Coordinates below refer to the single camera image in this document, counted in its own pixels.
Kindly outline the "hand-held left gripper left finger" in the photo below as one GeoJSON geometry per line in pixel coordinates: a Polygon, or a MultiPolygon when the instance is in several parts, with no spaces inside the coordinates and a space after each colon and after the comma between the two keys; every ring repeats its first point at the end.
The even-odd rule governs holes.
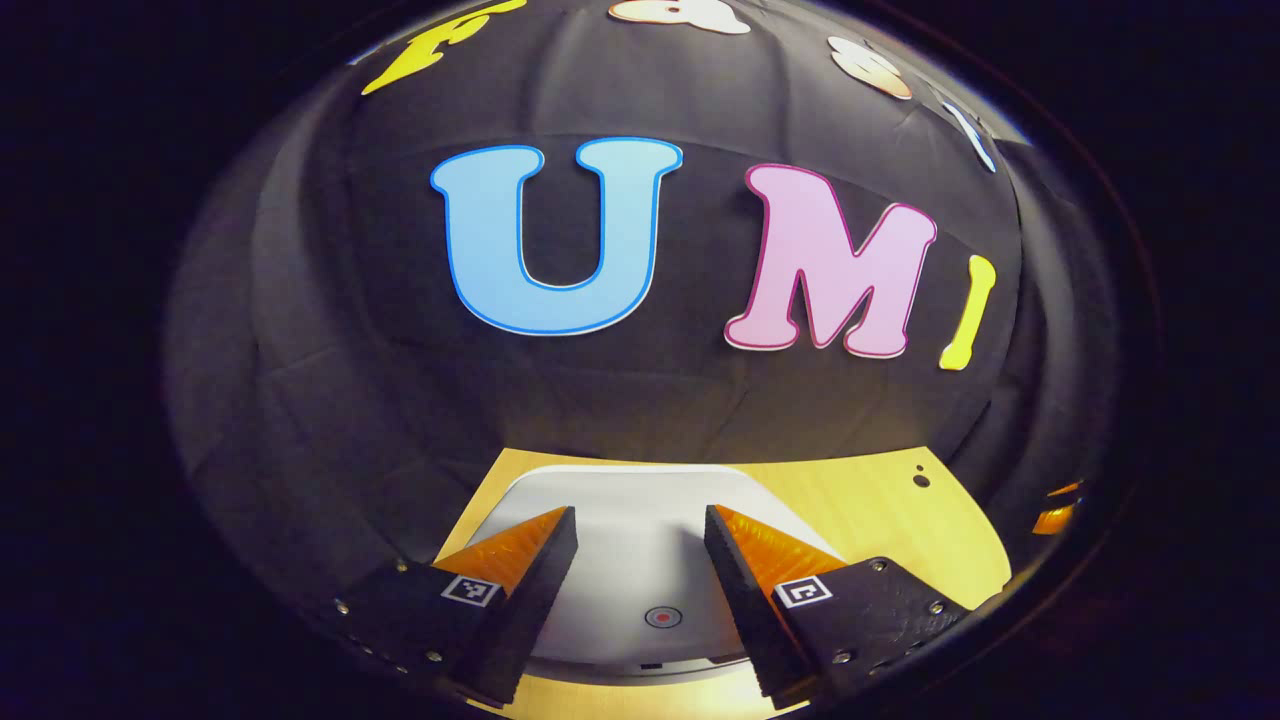
{"type": "Polygon", "coordinates": [[[338,635],[406,688],[502,708],[579,550],[559,506],[435,562],[398,561],[332,601],[338,635]]]}

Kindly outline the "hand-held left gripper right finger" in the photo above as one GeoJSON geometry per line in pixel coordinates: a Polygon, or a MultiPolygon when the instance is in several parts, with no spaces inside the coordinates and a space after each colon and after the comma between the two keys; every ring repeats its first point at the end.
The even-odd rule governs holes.
{"type": "Polygon", "coordinates": [[[704,546],[777,710],[864,694],[969,615],[890,557],[845,562],[723,505],[705,509],[704,546]]]}

